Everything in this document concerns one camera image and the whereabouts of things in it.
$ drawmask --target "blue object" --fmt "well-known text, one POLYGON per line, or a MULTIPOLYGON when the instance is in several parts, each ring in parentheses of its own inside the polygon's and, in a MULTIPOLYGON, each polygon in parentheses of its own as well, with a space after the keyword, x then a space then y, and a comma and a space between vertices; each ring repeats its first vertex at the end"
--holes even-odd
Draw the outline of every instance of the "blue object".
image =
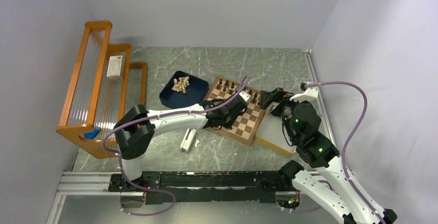
POLYGON ((96 127, 95 130, 88 133, 84 133, 84 137, 87 139, 94 139, 100 133, 100 131, 101 129, 99 127, 96 127))
POLYGON ((190 75, 182 71, 176 71, 170 78, 164 89, 160 92, 161 103, 171 109, 178 109, 189 107, 194 104, 199 104, 208 91, 208 82, 190 75), (174 86, 174 78, 178 80, 179 77, 190 77, 190 85, 186 87, 186 93, 176 92, 172 90, 174 86))

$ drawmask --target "chessboard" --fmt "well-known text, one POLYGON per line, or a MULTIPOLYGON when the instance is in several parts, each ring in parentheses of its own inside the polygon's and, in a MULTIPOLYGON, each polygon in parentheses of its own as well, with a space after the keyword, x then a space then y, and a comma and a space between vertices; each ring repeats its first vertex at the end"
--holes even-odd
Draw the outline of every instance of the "chessboard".
MULTIPOLYGON (((239 89, 239 84, 223 76, 217 76, 212 87, 208 90, 204 100, 227 99, 239 89)), ((260 109, 260 91, 246 87, 245 91, 251 95, 248 108, 243 115, 237 117, 231 129, 222 128, 208 130, 238 141, 246 146, 253 144, 257 129, 264 116, 264 109, 260 109)))

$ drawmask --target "cable connector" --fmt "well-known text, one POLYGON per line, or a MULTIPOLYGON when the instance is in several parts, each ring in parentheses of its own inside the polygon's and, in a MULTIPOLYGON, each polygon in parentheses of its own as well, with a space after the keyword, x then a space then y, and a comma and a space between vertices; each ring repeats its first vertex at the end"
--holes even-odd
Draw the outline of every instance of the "cable connector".
POLYGON ((305 91, 305 90, 307 89, 307 83, 305 83, 305 82, 301 82, 300 89, 301 89, 302 91, 305 91))
POLYGON ((380 212, 377 209, 375 209, 374 211, 371 211, 371 213, 374 215, 380 215, 380 212))

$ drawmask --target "white cylinder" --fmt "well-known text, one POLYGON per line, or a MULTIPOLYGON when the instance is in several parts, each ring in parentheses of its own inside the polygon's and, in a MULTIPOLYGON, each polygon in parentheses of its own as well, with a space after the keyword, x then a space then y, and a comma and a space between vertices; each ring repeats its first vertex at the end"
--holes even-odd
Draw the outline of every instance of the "white cylinder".
POLYGON ((129 180, 133 181, 142 176, 140 161, 141 156, 135 159, 122 159, 122 168, 129 180))

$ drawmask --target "white box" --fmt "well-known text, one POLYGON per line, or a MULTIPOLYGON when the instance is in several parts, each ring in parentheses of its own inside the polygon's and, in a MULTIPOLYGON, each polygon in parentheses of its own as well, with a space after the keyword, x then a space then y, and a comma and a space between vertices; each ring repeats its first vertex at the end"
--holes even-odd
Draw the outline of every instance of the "white box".
POLYGON ((123 56, 110 56, 108 62, 107 78, 120 78, 122 76, 123 56))
POLYGON ((181 152, 188 152, 190 150, 190 147, 192 147, 192 144, 195 139, 196 139, 196 129, 187 129, 180 146, 181 152))

